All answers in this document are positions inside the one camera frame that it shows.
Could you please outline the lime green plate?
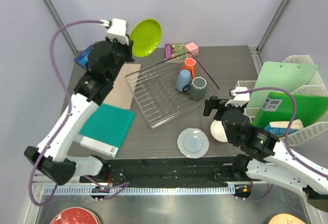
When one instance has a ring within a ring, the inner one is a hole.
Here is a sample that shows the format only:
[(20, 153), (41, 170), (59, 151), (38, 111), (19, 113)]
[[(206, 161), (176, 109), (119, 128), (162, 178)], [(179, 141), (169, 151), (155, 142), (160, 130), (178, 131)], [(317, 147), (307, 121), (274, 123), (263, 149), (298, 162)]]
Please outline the lime green plate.
[(159, 45), (162, 30), (159, 22), (153, 18), (140, 21), (131, 31), (133, 41), (132, 54), (136, 57), (150, 55)]

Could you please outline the dark grey mug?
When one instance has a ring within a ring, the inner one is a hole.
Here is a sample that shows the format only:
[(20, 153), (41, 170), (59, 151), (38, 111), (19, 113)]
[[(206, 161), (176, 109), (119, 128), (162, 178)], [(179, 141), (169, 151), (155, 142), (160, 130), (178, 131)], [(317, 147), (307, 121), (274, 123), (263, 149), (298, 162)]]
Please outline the dark grey mug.
[(189, 87), (189, 96), (192, 99), (200, 100), (206, 95), (207, 81), (203, 77), (195, 77)]

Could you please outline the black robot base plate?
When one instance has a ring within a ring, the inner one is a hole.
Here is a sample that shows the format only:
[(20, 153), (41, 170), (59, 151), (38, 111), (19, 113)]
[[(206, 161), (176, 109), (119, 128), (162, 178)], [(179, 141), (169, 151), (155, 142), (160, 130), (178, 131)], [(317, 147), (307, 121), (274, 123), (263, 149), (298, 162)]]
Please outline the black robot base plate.
[(250, 157), (112, 159), (92, 179), (117, 186), (128, 181), (130, 188), (225, 187), (230, 181), (250, 181), (246, 166)]

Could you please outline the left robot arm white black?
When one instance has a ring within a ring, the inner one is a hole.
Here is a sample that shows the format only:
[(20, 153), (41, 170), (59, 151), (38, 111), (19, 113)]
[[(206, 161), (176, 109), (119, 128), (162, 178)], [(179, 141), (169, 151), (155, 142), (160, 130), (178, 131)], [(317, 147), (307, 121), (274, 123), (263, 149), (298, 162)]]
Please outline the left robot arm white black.
[(124, 63), (132, 61), (129, 44), (116, 39), (94, 43), (88, 55), (89, 68), (75, 86), (65, 112), (42, 142), (24, 151), (28, 161), (59, 186), (85, 175), (97, 182), (108, 179), (109, 169), (99, 156), (68, 157), (67, 154), (85, 122), (113, 89)]

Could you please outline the orange white bowl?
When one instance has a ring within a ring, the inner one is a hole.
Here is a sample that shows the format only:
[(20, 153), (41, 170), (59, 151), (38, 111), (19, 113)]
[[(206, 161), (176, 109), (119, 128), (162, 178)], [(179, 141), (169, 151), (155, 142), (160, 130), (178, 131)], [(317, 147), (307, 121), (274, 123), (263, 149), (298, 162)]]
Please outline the orange white bowl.
[(219, 142), (227, 142), (228, 141), (221, 121), (214, 120), (211, 123), (210, 132), (215, 140), (217, 140)]

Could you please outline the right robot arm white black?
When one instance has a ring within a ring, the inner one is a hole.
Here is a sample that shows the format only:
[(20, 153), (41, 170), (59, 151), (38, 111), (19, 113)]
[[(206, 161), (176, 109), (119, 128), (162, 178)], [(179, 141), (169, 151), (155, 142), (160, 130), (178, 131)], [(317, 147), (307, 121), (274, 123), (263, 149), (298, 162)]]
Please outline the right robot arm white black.
[(251, 125), (240, 108), (227, 99), (211, 96), (204, 102), (204, 116), (216, 109), (214, 117), (223, 127), (228, 143), (244, 152), (237, 155), (231, 168), (236, 180), (258, 179), (305, 195), (307, 202), (327, 211), (327, 168), (288, 148), (265, 129)]

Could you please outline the light blue scalloped plate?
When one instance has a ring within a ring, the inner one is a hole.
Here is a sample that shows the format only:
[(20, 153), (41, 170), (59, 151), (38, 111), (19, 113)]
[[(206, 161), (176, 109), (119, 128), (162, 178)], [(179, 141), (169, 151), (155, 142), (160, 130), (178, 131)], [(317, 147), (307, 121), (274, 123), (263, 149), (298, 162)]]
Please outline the light blue scalloped plate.
[(206, 134), (196, 128), (183, 130), (177, 138), (178, 149), (185, 157), (191, 159), (203, 157), (208, 152), (209, 145)]

